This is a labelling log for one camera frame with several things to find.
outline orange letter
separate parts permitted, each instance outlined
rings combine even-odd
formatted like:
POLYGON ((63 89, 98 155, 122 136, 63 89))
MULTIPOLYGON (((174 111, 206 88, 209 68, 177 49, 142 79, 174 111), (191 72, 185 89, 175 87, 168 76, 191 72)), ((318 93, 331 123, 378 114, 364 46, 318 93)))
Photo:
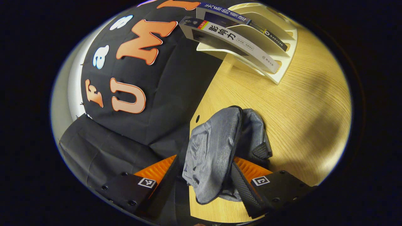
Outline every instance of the orange letter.
POLYGON ((201 3, 200 2, 182 2, 182 1, 168 0, 168 1, 165 1, 164 3, 160 4, 156 8, 172 6, 172 7, 185 8, 186 10, 193 10, 193 9, 197 8, 197 6, 199 6, 199 4, 201 4, 201 3))
POLYGON ((111 78, 110 90, 112 91, 112 93, 115 93, 116 91, 131 93, 136 98, 134 103, 129 103, 125 101, 119 101, 117 97, 112 97, 113 110, 125 111, 134 114, 141 113, 144 110, 145 94, 139 87, 122 82, 117 82, 115 78, 111 78))
POLYGON ((89 84, 89 79, 85 80, 86 97, 88 101, 93 101, 98 103, 100 107, 103 107, 102 94, 100 92, 95 94, 96 88, 94 86, 90 86, 89 84))
POLYGON ((140 20, 131 29, 139 37, 121 44, 117 50, 116 58, 121 59, 123 56, 131 56, 145 60, 147 65, 153 64, 158 55, 158 49, 144 50, 141 48, 162 44, 162 40, 151 34, 151 32, 158 33, 161 37, 166 37, 170 35, 177 24, 177 21, 153 22, 140 20))

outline white book stand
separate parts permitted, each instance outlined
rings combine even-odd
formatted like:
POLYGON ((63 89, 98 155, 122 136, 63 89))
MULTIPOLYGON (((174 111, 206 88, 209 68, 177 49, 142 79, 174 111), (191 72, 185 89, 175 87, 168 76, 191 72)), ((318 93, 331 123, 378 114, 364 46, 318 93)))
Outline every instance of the white book stand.
POLYGON ((260 3, 243 3, 231 6, 228 9, 251 19, 253 23, 272 32, 288 46, 287 50, 284 51, 274 41, 248 25, 228 27, 229 30, 253 42, 278 62, 279 68, 276 73, 272 74, 266 72, 258 67, 253 62, 254 60, 252 58, 245 58, 226 49, 216 49, 200 43, 197 46, 197 51, 205 52, 221 60, 230 61, 234 66, 243 70, 253 73, 257 72, 260 75, 270 78, 276 85, 279 85, 295 54, 297 45, 296 27, 282 15, 260 3))

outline orange gripper pad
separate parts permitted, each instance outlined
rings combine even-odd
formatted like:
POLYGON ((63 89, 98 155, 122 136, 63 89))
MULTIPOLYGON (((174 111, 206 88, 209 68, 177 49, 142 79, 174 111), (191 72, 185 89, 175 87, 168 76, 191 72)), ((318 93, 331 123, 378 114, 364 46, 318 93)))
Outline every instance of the orange gripper pad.
POLYGON ((173 155, 134 173, 134 175, 156 180, 159 185, 175 158, 176 155, 173 155))
POLYGON ((262 177, 262 176, 272 173, 271 171, 267 170, 266 168, 263 168, 257 164, 247 161, 245 159, 235 156, 233 160, 237 164, 237 166, 240 168, 244 177, 250 184, 251 184, 251 180, 256 177, 262 177))

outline gray backpack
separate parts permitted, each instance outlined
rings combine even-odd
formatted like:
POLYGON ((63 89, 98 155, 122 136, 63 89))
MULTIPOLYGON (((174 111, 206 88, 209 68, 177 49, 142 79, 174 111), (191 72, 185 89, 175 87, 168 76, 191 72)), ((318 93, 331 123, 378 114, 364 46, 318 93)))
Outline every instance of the gray backpack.
POLYGON ((230 176, 234 156, 268 168, 271 147, 263 120, 253 109, 224 108, 191 132, 182 177, 199 204, 217 197, 241 201, 230 176))

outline wooden table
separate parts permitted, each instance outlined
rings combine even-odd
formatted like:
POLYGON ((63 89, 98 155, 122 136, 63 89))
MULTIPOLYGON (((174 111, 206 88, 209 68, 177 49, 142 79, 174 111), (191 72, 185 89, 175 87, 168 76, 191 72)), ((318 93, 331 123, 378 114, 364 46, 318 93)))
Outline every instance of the wooden table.
MULTIPOLYGON (((351 125, 351 96, 331 52, 313 33, 292 22, 298 29, 298 43, 281 83, 275 85, 224 60, 191 120, 190 131, 222 108, 252 108, 265 123, 273 152, 270 170, 286 170, 313 186, 326 178, 343 153, 351 125)), ((253 220, 242 202, 217 198, 199 205, 193 188, 189 189, 193 217, 226 223, 253 220)))

